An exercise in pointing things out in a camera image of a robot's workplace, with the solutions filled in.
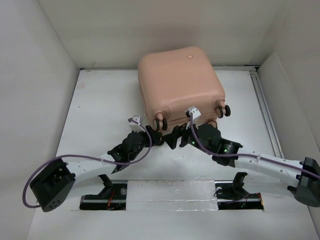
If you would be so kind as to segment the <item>pink hard-shell suitcase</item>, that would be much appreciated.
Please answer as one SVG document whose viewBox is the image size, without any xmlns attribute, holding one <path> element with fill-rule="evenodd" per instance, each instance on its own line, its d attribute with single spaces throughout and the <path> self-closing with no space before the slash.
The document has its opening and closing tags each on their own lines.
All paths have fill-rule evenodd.
<svg viewBox="0 0 320 240">
<path fill-rule="evenodd" d="M 187 123 L 190 107 L 200 111 L 199 123 L 231 115 L 222 84 L 200 47 L 149 53 L 137 70 L 146 116 L 157 132 Z"/>
</svg>

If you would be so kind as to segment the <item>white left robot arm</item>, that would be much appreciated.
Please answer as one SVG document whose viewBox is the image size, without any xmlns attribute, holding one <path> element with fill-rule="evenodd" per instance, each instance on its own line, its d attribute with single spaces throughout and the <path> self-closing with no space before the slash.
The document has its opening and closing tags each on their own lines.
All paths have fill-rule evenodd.
<svg viewBox="0 0 320 240">
<path fill-rule="evenodd" d="M 30 209 L 41 208 L 50 212 L 65 200 L 93 196 L 113 200 L 116 194 L 109 174 L 118 173 L 139 163 L 147 154 L 139 157 L 143 149 L 163 144 L 162 133 L 150 125 L 134 124 L 137 128 L 121 144 L 107 152 L 113 160 L 87 155 L 65 154 L 48 160 L 31 174 L 22 190 L 22 202 Z M 64 161 L 74 157 L 75 161 Z"/>
</svg>

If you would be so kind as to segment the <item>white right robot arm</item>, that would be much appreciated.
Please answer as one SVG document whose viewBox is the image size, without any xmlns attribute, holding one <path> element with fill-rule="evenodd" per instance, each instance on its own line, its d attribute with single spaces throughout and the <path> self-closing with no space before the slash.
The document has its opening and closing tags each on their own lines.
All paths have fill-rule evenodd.
<svg viewBox="0 0 320 240">
<path fill-rule="evenodd" d="M 320 166 L 313 158 L 298 161 L 247 153 L 243 145 L 223 138 L 221 132 L 210 124 L 189 128 L 175 126 L 162 139 L 171 149 L 191 145 L 210 155 L 219 165 L 252 170 L 276 178 L 287 185 L 287 190 L 301 204 L 315 208 L 320 206 Z"/>
</svg>

